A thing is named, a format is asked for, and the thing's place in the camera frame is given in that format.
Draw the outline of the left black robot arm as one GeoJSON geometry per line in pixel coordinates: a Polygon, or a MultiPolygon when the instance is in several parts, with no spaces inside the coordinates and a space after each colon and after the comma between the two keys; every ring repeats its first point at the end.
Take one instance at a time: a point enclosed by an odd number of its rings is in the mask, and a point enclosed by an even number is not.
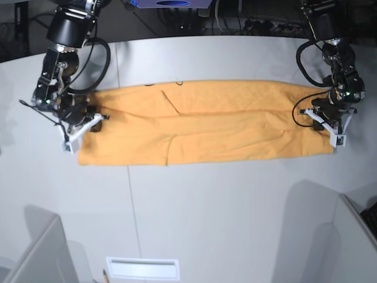
{"type": "Polygon", "coordinates": [[[314,122],[317,131],[327,123],[338,133],[342,133],[342,116],[355,112],[352,107],[366,97],[365,84],[356,70],[356,55],[350,46],[351,27],[343,1],[302,1],[301,11],[312,32],[308,42],[296,52],[297,66],[304,77],[314,86],[330,88],[326,98],[312,100],[313,112],[323,119],[314,122]],[[331,75],[321,83],[313,80],[301,62],[302,52],[311,45],[322,42],[320,48],[324,62],[330,67],[331,75]]]}

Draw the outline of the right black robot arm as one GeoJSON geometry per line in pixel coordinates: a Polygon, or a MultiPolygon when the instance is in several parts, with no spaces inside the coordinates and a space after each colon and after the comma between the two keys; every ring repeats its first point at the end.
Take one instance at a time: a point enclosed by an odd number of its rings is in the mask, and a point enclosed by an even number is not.
{"type": "Polygon", "coordinates": [[[41,75],[28,107],[39,113],[51,113],[68,131],[89,126],[99,132],[101,121],[95,120],[99,108],[90,94],[104,79],[111,61],[109,44],[97,36],[98,17],[109,1],[57,1],[57,8],[48,28],[52,42],[42,64],[41,75]],[[105,49],[105,64],[100,76],[89,87],[74,89],[72,84],[82,74],[78,50],[85,45],[99,44],[105,49]]]}

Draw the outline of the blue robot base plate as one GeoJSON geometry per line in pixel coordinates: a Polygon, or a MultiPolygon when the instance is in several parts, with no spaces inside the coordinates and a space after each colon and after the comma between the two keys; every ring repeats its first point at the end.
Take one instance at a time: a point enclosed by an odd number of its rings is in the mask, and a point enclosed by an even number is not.
{"type": "Polygon", "coordinates": [[[132,0],[137,8],[208,8],[212,0],[132,0]]]}

